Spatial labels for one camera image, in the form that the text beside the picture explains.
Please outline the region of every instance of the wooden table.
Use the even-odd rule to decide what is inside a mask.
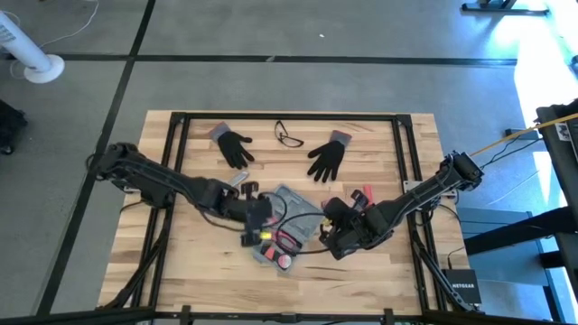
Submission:
[[[149,111],[144,122],[139,149],[157,162],[161,161],[171,113]],[[412,114],[412,119],[422,172],[429,178],[443,158],[434,116]],[[209,139],[209,130],[218,122],[220,120],[191,122],[183,173],[223,181],[238,174],[238,170],[228,167],[219,148]],[[274,138],[273,120],[226,123],[232,130],[254,139],[252,144],[244,144],[256,158],[249,165],[248,181],[258,181],[260,190],[273,190],[283,183],[312,202],[335,196],[350,201],[350,194],[364,184],[373,186],[375,201],[394,199],[401,194],[389,123],[286,121],[289,134],[305,141],[305,145],[297,149],[284,147]],[[353,136],[338,179],[327,184],[315,183],[306,175],[312,164],[307,153],[325,144],[335,129]],[[175,152],[179,133],[177,130],[172,146]],[[402,137],[411,179],[405,132]],[[172,154],[169,166],[174,166],[175,155]],[[126,204],[138,200],[135,195],[126,196]],[[444,204],[455,209],[448,200]],[[99,304],[110,301],[137,268],[149,211],[141,205],[122,213]],[[240,227],[236,223],[228,224]],[[463,246],[460,224],[450,212],[438,209],[432,227],[438,258],[445,267],[447,255]],[[322,244],[316,237],[306,246],[308,250],[320,248]],[[452,264],[458,268],[468,267],[464,250],[452,254]],[[432,277],[425,267],[424,272],[430,306],[435,308]],[[144,294],[150,292],[151,277],[149,272]],[[359,250],[340,261],[334,260],[330,253],[302,255],[290,275],[283,276],[273,267],[260,265],[250,249],[240,247],[237,233],[207,224],[193,206],[178,196],[158,311],[179,311],[184,304],[190,304],[193,311],[212,312],[382,314],[384,308],[391,308],[396,315],[421,314],[405,222],[396,228],[391,239],[372,250]]]

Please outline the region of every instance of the eyeglasses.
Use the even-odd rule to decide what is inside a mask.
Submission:
[[[283,122],[281,121],[275,123],[275,137],[280,143],[289,148],[299,148],[305,143],[303,140],[289,136],[287,129],[285,129],[285,125],[283,125]]]

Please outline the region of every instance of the yellow cable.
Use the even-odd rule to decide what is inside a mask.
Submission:
[[[569,116],[560,117],[560,118],[557,118],[557,119],[555,119],[555,120],[548,121],[548,122],[545,122],[545,123],[542,123],[542,124],[539,124],[539,125],[534,125],[534,126],[532,126],[532,127],[527,128],[526,130],[518,131],[518,132],[516,132],[516,133],[514,133],[514,134],[511,134],[511,135],[508,135],[508,136],[506,136],[506,137],[504,137],[504,138],[501,138],[501,139],[498,140],[497,142],[495,142],[495,143],[493,143],[493,144],[490,144],[490,145],[488,145],[487,147],[485,147],[485,148],[483,148],[483,149],[479,149],[477,152],[472,153],[470,156],[473,157],[473,156],[475,156],[476,154],[483,153],[483,152],[485,152],[485,151],[487,151],[487,150],[495,147],[496,145],[502,144],[502,143],[506,142],[507,140],[513,139],[513,138],[515,138],[515,137],[517,137],[517,136],[525,135],[526,133],[530,133],[530,132],[532,132],[532,131],[534,131],[534,130],[541,129],[541,128],[543,128],[543,127],[547,127],[547,126],[550,126],[550,125],[554,125],[554,124],[556,124],[556,123],[562,123],[562,122],[571,120],[571,119],[573,119],[573,118],[578,118],[578,113],[574,113],[574,114],[569,115]]]

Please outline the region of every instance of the concrete floor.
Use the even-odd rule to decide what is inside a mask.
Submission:
[[[46,50],[128,54],[146,3],[101,0],[89,28]],[[527,125],[536,107],[575,95],[578,86],[565,76],[568,70],[556,56],[557,44],[544,17],[461,14],[460,4],[157,1],[140,54],[519,59],[519,64],[137,62],[110,141],[136,142],[149,109],[425,112],[435,114],[444,151],[471,152],[500,138],[505,128]],[[18,14],[23,29],[38,43],[80,28],[94,5],[0,0],[0,9]],[[0,63],[0,97],[24,110],[31,121],[16,153],[0,157],[3,318],[35,311],[83,182],[84,159],[100,137],[125,63],[68,61],[62,77],[41,86],[12,79],[9,62]],[[551,167],[536,159],[544,150],[536,144],[489,167],[480,188],[462,195],[460,205],[535,214],[557,207],[560,193]],[[479,161],[491,155],[483,154]],[[547,195],[545,182],[552,189]],[[94,308],[122,202],[122,193],[110,184],[96,185],[53,311]],[[488,313],[549,318],[538,296],[541,288],[504,286],[511,284],[490,284],[484,294],[513,292],[509,298],[516,303],[510,308],[493,301]],[[514,294],[520,290],[524,294]],[[542,307],[516,307],[526,302]]]

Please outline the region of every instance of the black glove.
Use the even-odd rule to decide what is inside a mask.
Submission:
[[[331,138],[327,144],[320,146],[319,148],[312,150],[307,154],[307,157],[317,158],[317,161],[313,163],[307,175],[313,175],[315,181],[318,181],[323,175],[323,182],[326,182],[331,174],[331,180],[335,181],[337,178],[337,171],[340,168],[341,161],[343,160],[343,154],[345,154],[345,147],[350,142],[351,135],[344,134],[340,131],[333,131],[331,133]]]
[[[254,162],[255,158],[248,153],[241,145],[241,141],[247,144],[253,142],[253,139],[244,137],[236,132],[231,131],[225,123],[220,123],[210,131],[210,138],[219,145],[223,157],[227,160],[231,168],[241,169],[247,167],[247,162]]]

